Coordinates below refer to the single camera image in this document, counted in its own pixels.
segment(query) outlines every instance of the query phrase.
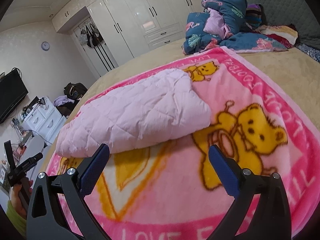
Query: pink quilt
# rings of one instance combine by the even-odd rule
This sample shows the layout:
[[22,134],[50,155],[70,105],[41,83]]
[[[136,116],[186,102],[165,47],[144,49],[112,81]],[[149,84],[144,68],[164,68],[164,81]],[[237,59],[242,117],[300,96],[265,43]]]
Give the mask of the pink quilt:
[[[296,235],[319,203],[319,131],[278,85],[226,47],[142,73],[103,94],[166,68],[190,75],[194,91],[211,108],[211,125],[177,140],[111,155],[85,198],[104,230],[122,240],[206,239],[233,202],[208,160],[209,146],[218,144],[242,168],[280,173]],[[55,154],[47,174],[80,162]],[[258,198],[239,232],[248,227]],[[80,233],[63,198],[61,204],[72,230]]]

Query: television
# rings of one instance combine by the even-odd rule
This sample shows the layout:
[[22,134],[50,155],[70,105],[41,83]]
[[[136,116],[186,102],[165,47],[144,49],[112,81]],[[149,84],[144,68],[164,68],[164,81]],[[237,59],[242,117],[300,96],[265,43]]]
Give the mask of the television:
[[28,90],[18,69],[12,69],[0,79],[0,124],[8,118],[27,94]]

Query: ceiling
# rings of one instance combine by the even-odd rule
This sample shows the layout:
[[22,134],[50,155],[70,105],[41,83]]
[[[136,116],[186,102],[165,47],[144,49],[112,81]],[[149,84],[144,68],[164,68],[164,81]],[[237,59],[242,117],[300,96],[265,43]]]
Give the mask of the ceiling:
[[23,24],[50,21],[69,1],[14,0],[0,22],[0,32]]

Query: cartoon bear print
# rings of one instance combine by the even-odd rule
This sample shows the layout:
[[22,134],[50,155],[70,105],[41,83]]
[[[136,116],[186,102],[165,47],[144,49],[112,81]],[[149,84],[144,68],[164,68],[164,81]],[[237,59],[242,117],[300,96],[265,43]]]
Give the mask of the cartoon bear print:
[[211,145],[217,144],[242,169],[248,168],[257,175],[270,175],[276,172],[276,168],[265,169],[260,155],[270,155],[277,147],[288,143],[285,129],[273,125],[262,106],[254,103],[234,115],[229,112],[233,105],[234,101],[228,101],[225,110],[217,114],[215,124],[192,134],[196,146],[203,154],[200,174],[208,190],[221,185],[209,161]]
[[206,76],[210,76],[215,73],[219,69],[213,62],[208,62],[201,66],[190,66],[184,69],[184,72],[187,72],[192,79],[193,82],[195,81],[210,81],[211,78],[206,78]]

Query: drawer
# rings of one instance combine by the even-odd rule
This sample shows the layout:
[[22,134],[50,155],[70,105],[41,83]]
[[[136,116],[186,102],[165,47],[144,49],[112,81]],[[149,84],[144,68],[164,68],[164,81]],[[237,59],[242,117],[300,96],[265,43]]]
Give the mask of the drawer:
[[59,123],[61,119],[61,114],[57,110],[57,108],[52,109],[49,117],[47,117],[43,126],[39,129],[38,134],[40,134],[43,138],[48,140],[49,135],[52,133],[56,125]]
[[35,109],[26,122],[31,130],[36,131],[44,123],[44,120],[45,118],[41,112],[38,109]]
[[37,109],[44,117],[47,117],[51,113],[51,110],[54,108],[54,106],[48,97],[44,97],[44,101],[45,105],[39,105]]
[[56,127],[54,128],[54,130],[52,131],[52,133],[49,135],[49,142],[53,143],[54,140],[56,139],[56,137],[58,136],[61,128],[64,126],[65,122],[67,121],[67,119],[65,118],[65,116],[62,116],[60,121],[58,122],[58,124],[56,125]]
[[165,37],[168,37],[172,34],[178,33],[180,32],[180,24],[176,23],[174,25],[162,28],[161,30],[154,32],[154,33],[150,33],[146,36],[144,36],[144,38],[146,39],[146,42],[149,43],[153,43],[155,41],[158,41],[160,39],[163,39]]
[[177,34],[174,34],[174,35],[171,35],[167,38],[164,38],[164,39],[161,39],[159,41],[156,41],[156,42],[153,42],[151,44],[149,44],[149,48],[150,49],[156,49],[156,48],[159,48],[165,44],[168,44],[170,42],[173,42],[173,41],[177,41],[177,40],[180,40],[182,39],[181,38],[181,33],[177,33]]

